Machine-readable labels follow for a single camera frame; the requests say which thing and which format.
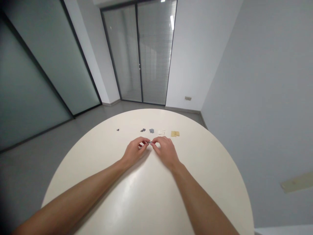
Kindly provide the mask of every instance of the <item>sliding glass door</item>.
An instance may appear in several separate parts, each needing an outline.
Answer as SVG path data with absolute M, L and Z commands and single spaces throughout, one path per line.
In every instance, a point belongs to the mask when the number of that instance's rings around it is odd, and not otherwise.
M 135 5 L 102 12 L 122 99 L 142 101 Z
M 63 0 L 0 9 L 0 153 L 101 105 Z
M 101 9 L 122 100 L 165 105 L 176 0 Z

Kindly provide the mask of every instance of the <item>white wall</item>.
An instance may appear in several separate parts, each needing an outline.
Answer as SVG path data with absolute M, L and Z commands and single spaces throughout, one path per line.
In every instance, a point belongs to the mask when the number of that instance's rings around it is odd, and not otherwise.
M 100 10 L 93 4 L 92 0 L 77 0 L 77 3 L 79 5 L 95 59 L 108 94 L 108 103 L 112 103 L 118 100 L 120 95 L 118 93 Z
M 177 1 L 166 106 L 201 110 L 242 2 Z
M 73 26 L 75 28 L 78 40 L 81 44 L 86 61 L 88 63 L 90 72 L 95 81 L 95 85 L 99 92 L 102 102 L 109 103 L 109 97 L 104 87 L 104 83 L 101 77 L 99 66 L 97 64 L 94 52 L 92 50 L 91 42 L 82 18 L 77 0 L 65 0 L 67 11 L 71 17 Z
M 311 0 L 244 1 L 201 110 L 242 174 L 255 227 L 313 221 L 313 188 L 279 184 L 313 169 L 312 26 Z
M 312 235 L 313 225 L 257 228 L 255 231 L 261 235 Z

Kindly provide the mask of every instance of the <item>tabletop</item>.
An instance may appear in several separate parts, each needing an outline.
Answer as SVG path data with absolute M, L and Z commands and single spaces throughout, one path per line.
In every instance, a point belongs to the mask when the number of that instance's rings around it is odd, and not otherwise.
M 119 160 L 129 142 L 152 140 L 165 130 L 180 161 L 241 234 L 254 234 L 249 196 L 241 174 L 223 145 L 195 121 L 160 109 L 139 109 L 107 119 L 68 152 L 42 207 L 83 179 Z M 171 137 L 171 131 L 180 133 Z M 193 234 L 183 200 L 169 170 L 152 146 L 90 211 L 76 234 Z

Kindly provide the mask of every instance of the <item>tile floor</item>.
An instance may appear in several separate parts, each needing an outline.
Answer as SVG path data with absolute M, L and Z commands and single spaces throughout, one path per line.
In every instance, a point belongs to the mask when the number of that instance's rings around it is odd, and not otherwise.
M 49 183 L 72 146 L 89 130 L 117 114 L 163 106 L 120 101 L 99 106 L 75 120 L 0 155 L 0 233 L 9 234 L 40 209 Z M 200 115 L 182 114 L 203 125 Z

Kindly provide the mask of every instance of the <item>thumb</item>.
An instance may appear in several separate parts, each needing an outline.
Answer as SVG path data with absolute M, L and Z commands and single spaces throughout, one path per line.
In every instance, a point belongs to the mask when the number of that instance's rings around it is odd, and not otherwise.
M 144 144 L 143 147 L 139 150 L 139 154 L 143 154 L 143 152 L 147 149 L 149 144 Z
M 161 155 L 161 151 L 159 150 L 159 148 L 156 146 L 156 144 L 151 143 L 152 148 L 154 149 L 154 151 L 157 153 L 157 155 Z

